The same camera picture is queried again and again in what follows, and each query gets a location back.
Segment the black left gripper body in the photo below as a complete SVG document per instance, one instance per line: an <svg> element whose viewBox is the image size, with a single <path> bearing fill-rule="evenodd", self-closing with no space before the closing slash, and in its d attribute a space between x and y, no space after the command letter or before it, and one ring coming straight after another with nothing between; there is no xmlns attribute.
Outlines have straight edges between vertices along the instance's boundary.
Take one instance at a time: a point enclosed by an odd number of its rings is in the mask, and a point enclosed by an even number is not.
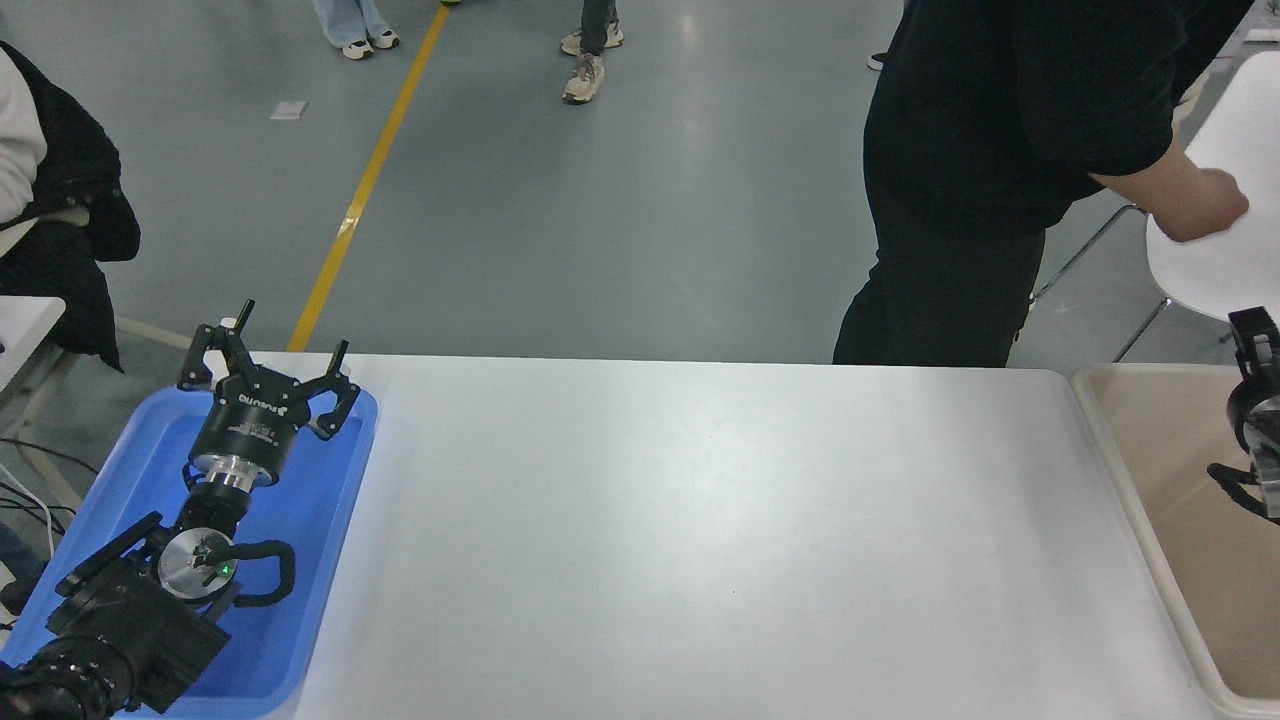
<svg viewBox="0 0 1280 720"><path fill-rule="evenodd" d="M218 457L237 457L278 478L301 427L310 419L301 382L278 372L229 374L214 389L211 413L188 462L207 471Z"/></svg>

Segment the person's left hand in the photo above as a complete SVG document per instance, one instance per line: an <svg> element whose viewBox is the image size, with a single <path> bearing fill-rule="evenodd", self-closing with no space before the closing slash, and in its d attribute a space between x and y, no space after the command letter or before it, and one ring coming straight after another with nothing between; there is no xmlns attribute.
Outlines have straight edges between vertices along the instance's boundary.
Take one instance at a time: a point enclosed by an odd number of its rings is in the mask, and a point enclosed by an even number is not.
<svg viewBox="0 0 1280 720"><path fill-rule="evenodd" d="M1216 168L1190 167L1169 179L1151 214L1174 242L1188 243L1230 229L1251 202L1236 178Z"/></svg>

